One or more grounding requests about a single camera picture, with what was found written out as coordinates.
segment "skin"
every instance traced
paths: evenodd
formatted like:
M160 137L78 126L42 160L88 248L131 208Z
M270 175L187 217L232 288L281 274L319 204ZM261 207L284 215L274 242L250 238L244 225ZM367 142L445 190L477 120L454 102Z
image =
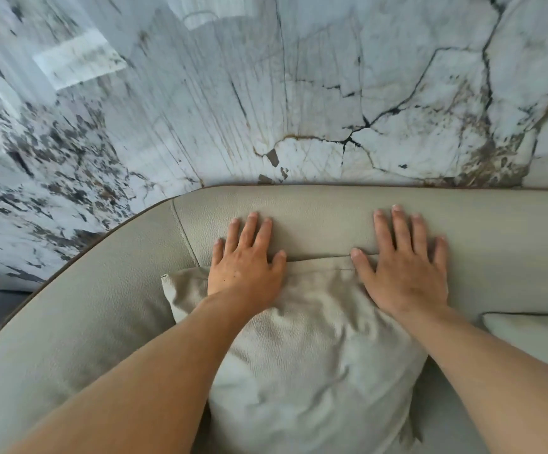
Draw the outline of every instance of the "skin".
M412 217L411 236L394 206L396 237L374 214L380 254L375 271L352 250L354 266L379 309L394 317L436 360L493 454L548 453L548 365L473 327L447 304L448 245ZM217 368L247 322L272 306L286 255L267 261L272 223L255 236L257 214L232 220L213 246L208 296L152 340L40 422L11 454L188 453Z

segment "distressed wallpaper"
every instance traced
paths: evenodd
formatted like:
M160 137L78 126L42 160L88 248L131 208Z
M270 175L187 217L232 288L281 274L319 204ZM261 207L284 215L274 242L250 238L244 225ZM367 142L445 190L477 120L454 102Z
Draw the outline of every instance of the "distressed wallpaper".
M548 188L548 0L0 0L0 288L230 183Z

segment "finger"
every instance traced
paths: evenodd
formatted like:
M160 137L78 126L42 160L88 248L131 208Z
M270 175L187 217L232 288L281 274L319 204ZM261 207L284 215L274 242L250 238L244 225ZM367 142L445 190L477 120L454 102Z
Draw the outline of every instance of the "finger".
M244 224L242 233L240 233L238 248L248 248L253 244L255 228L257 228L257 212L251 212L248 214L247 222Z
M213 244L213 256L211 258L211 266L218 265L224 257L224 242L221 239L217 239Z
M286 252L280 250L274 258L272 258L272 271L277 274L284 275L286 272Z
M224 255L232 253L238 247L238 229L240 228L240 220L233 218L228 226L228 236L225 238Z
M406 223L406 215L401 205L391 207L391 221L394 225L395 246L401 252L411 252L411 233Z
M358 277L368 290L375 283L375 271L362 250L354 248L350 255Z
M434 266L446 276L448 265L448 241L446 237L436 237L436 250L434 250Z
M379 245L379 253L393 252L394 241L391 239L391 232L387 218L385 218L385 213L381 209L377 209L372 216L372 220L375 224L375 236Z
M255 237L255 244L253 247L258 248L266 252L270 246L270 238L272 235L272 220L271 218L266 218L261 227L257 236Z
M429 261L427 255L427 224L421 213L411 216L412 221L412 248L422 259Z

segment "sofa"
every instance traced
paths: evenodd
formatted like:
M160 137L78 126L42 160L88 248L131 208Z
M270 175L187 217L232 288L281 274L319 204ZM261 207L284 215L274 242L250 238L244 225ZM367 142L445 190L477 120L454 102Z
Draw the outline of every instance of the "sofa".
M208 266L232 217L274 219L290 261L377 253L372 211L421 212L451 245L450 303L548 313L548 191L376 186L219 186L158 203L68 262L0 327L0 451L41 417L175 324L160 276ZM459 397L428 362L411 419L419 453L487 452Z

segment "person's left hand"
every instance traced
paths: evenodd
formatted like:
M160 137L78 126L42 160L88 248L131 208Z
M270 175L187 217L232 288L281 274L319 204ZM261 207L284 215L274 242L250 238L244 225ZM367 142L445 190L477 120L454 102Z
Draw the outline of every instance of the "person's left hand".
M266 218L261 225L255 242L257 212L247 218L238 238L240 220L234 218L228 227L224 242L217 239L213 246L213 259L209 272L207 295L229 290L239 302L256 315L268 309L280 292L286 271L286 253L281 250L268 264L267 250L270 245L272 220Z

